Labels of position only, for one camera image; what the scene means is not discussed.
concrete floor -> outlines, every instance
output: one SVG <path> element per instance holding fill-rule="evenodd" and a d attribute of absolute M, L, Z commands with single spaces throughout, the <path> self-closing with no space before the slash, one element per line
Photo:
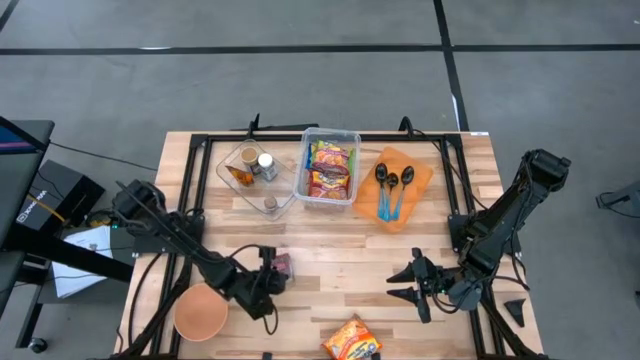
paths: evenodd
<path fill-rule="evenodd" d="M 0 0 L 4 8 L 8 0 Z M 453 44 L 640 43 L 633 0 L 446 0 Z M 157 47 L 439 43 L 430 1 L 20 0 L 0 47 Z M 640 179 L 640 52 L 455 55 L 471 130 L 489 131 L 508 182 L 525 150 L 573 161 L 565 188 L 521 232 L 543 344 L 562 359 L 640 353 L 640 223 L 597 210 L 594 196 Z M 18 56 L 0 59 L 0 114 L 56 121 L 54 141 L 154 166 L 169 130 L 318 122 L 455 130 L 441 53 Z M 48 156 L 115 191 L 153 174 L 52 148 Z M 105 283 L 45 306 L 42 355 L 14 350 L 33 289 L 14 291 L 0 359 L 105 357 L 126 286 Z"/>

table leg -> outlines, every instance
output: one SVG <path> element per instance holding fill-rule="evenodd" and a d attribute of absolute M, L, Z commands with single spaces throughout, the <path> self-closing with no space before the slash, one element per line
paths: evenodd
<path fill-rule="evenodd" d="M 5 242 L 9 250 L 21 250 L 96 275 L 129 282 L 133 267 L 85 248 L 68 244 L 55 236 L 14 223 Z"/>

orange bowl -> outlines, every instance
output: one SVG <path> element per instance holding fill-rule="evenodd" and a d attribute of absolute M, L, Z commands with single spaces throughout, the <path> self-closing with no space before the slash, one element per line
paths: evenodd
<path fill-rule="evenodd" d="M 207 284 L 196 284 L 176 301 L 173 323 L 183 338 L 205 341 L 214 337 L 224 326 L 229 305 Z"/>

wooden tabletop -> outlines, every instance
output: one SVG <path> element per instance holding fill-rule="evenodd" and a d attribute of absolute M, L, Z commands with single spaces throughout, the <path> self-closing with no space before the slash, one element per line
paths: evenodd
<path fill-rule="evenodd" d="M 485 205 L 490 205 L 502 194 L 490 138 L 486 134 L 461 135 L 473 191 Z M 167 134 L 156 185 L 165 193 L 169 209 L 175 209 L 178 203 L 190 137 L 191 133 L 186 132 Z M 388 289 L 410 286 L 387 284 L 385 279 L 407 265 L 412 247 L 422 248 L 436 265 L 456 266 L 457 256 L 451 250 L 447 227 L 447 216 L 451 211 L 442 160 L 431 143 L 363 142 L 361 145 L 361 177 L 374 165 L 385 146 L 395 147 L 434 169 L 434 177 L 406 228 L 394 235 L 385 233 L 350 208 L 343 213 L 318 214 L 306 211 L 300 201 L 279 220 L 264 219 L 216 174 L 217 164 L 237 144 L 214 144 L 204 201 L 207 224 L 203 244 L 222 254 L 230 254 L 250 243 L 275 246 L 279 253 L 291 254 L 295 282 L 283 294 L 273 297 L 280 314 L 275 335 L 267 335 L 261 320 L 252 321 L 231 302 L 229 318 L 221 332 L 201 343 L 182 340 L 181 359 L 260 358 L 265 351 L 272 352 L 275 359 L 328 358 L 321 343 L 353 314 L 358 314 L 382 342 L 383 359 L 475 358 L 468 313 L 444 314 L 429 300 L 433 321 L 422 324 L 412 304 L 385 293 Z M 298 142 L 262 142 L 260 145 L 295 170 Z M 450 151 L 450 154 L 456 164 L 454 152 Z M 193 204 L 200 161 L 199 154 L 190 204 Z M 465 208 L 462 187 L 457 179 L 456 184 L 462 210 Z M 125 339 L 131 298 L 152 257 L 142 256 L 135 264 L 120 325 Z M 157 309 L 166 257 L 163 255 L 158 260 L 142 285 L 133 319 L 134 338 Z M 261 263 L 255 251 L 244 251 L 236 258 L 250 269 L 257 269 Z M 499 274 L 514 276 L 507 257 L 502 261 Z M 191 283 L 202 281 L 200 273 L 194 269 Z M 528 294 L 517 284 L 499 280 L 494 282 L 494 291 L 497 308 L 511 328 L 532 350 L 542 352 Z M 520 328 L 502 305 L 520 298 L 527 299 L 524 303 L 525 328 Z M 489 321 L 482 309 L 480 316 L 487 351 L 491 352 Z M 169 348 L 172 319 L 173 313 L 170 313 L 164 327 L 162 352 Z"/>

chip bag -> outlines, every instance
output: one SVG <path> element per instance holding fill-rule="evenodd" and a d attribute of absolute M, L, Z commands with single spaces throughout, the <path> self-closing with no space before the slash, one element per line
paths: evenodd
<path fill-rule="evenodd" d="M 362 319 L 353 315 L 331 338 L 322 343 L 335 360 L 370 357 L 382 348 Z"/>
<path fill-rule="evenodd" d="M 349 186 L 349 176 L 327 176 L 319 171 L 309 173 L 309 196 L 346 200 Z"/>
<path fill-rule="evenodd" d="M 311 150 L 311 168 L 313 170 L 326 174 L 349 175 L 351 168 L 349 151 L 322 140 L 318 140 L 317 145 L 312 146 Z"/>

